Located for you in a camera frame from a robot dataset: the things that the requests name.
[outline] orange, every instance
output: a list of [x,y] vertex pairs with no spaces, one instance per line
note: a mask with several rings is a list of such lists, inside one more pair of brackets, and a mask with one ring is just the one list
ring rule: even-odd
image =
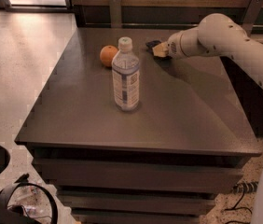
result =
[[117,54],[118,49],[114,46],[108,45],[102,48],[100,59],[104,66],[112,67],[113,57]]

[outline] bottle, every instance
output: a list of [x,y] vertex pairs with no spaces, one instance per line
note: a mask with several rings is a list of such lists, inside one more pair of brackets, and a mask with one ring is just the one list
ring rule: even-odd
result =
[[123,111],[132,111],[139,104],[140,60],[129,37],[121,37],[118,48],[112,61],[115,103]]

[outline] white bottle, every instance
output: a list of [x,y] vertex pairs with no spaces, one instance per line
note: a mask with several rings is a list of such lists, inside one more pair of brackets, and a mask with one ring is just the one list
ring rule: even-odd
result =
[[140,61],[129,37],[121,37],[118,48],[112,61],[115,103],[123,111],[132,111],[139,104]]

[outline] floor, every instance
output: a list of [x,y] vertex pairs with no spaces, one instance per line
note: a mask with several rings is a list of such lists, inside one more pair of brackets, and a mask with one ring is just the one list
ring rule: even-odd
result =
[[[32,156],[25,147],[17,146],[14,138],[75,29],[76,22],[72,14],[0,11],[0,145],[11,154],[9,166],[0,174],[0,190],[22,174],[29,173],[30,181],[40,183],[51,193],[56,191],[54,187],[43,183],[31,165]],[[263,137],[258,138],[258,142],[263,148]],[[251,159],[244,166],[241,182],[257,181],[262,168],[263,155]],[[21,190],[20,198],[26,195],[25,191],[27,190]],[[246,210],[224,211],[232,207],[241,195],[218,195],[215,199],[216,208],[207,216],[201,217],[201,224],[223,224],[231,220],[248,222],[251,215]],[[246,194],[239,206],[252,208],[254,197],[254,193]],[[28,197],[26,202],[35,204],[36,200],[37,205],[43,203],[41,197],[35,196]],[[70,208],[58,202],[58,209],[58,223],[75,223],[70,215]],[[46,206],[39,207],[35,215],[44,216],[47,211]],[[41,221],[50,223],[45,218]]]

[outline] white bottle cap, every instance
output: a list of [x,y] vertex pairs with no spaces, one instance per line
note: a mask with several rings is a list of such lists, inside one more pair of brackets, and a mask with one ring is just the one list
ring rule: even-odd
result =
[[132,50],[132,40],[129,37],[121,37],[119,40],[119,49],[122,51]]

